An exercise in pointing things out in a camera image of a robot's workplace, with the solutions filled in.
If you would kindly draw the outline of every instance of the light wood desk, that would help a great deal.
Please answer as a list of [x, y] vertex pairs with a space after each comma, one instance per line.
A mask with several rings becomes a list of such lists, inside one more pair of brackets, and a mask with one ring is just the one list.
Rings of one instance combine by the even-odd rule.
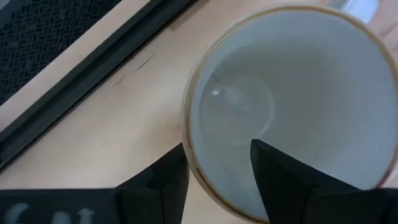
[[[123, 0], [102, 18], [0, 107], [0, 129], [147, 2]], [[232, 21], [278, 2], [199, 0], [2, 173], [0, 189], [115, 187], [140, 172], [181, 141], [185, 82], [206, 46]], [[398, 0], [381, 0], [370, 23], [396, 60], [397, 9]], [[396, 173], [391, 186], [398, 186]], [[191, 175], [183, 223], [245, 221], [214, 203]]]

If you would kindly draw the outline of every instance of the ceramic cup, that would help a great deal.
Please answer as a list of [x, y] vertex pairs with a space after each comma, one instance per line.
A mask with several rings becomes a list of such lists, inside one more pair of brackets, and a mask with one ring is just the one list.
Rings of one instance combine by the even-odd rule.
[[261, 223], [251, 139], [360, 189], [379, 187], [395, 163], [397, 73], [378, 37], [347, 13], [310, 4], [252, 12], [192, 71], [182, 108], [190, 167], [221, 206]]

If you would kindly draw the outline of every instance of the white cup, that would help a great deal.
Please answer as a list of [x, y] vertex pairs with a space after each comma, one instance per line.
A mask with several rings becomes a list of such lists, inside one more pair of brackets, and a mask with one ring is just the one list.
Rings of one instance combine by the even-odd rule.
[[[365, 22], [376, 7], [343, 4]], [[397, 77], [383, 43], [347, 13], [310, 4], [252, 12], [192, 71], [182, 108], [190, 167], [221, 206], [261, 223], [251, 139], [360, 189], [379, 187], [395, 163]]]

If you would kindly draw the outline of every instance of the scratch on table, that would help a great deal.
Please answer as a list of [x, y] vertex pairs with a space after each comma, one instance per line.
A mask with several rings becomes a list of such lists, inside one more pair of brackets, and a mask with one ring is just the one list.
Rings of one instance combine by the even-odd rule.
[[105, 147], [108, 143], [110, 142], [110, 140], [106, 140], [104, 143], [102, 143], [102, 145], [100, 147]]
[[124, 76], [122, 76], [118, 81], [116, 81], [116, 83], [114, 83], [114, 85], [113, 86], [116, 86], [116, 85], [118, 85], [118, 84], [120, 84], [120, 83], [122, 83], [123, 82], [123, 80], [125, 79], [125, 75]]
[[154, 57], [155, 57], [155, 54], [152, 54], [142, 65], [140, 65], [140, 67], [138, 67], [138, 69], [141, 69], [144, 65], [146, 65], [146, 63], [148, 63]]

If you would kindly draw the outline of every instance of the black plastic part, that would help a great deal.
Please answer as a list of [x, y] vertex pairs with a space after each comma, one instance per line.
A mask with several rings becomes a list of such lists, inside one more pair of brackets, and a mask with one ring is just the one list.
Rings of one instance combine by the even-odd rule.
[[398, 190], [359, 190], [252, 140], [251, 162], [272, 224], [393, 224]]
[[0, 170], [196, 0], [151, 0], [0, 133]]
[[0, 223], [179, 224], [188, 180], [179, 144], [115, 189], [0, 190]]

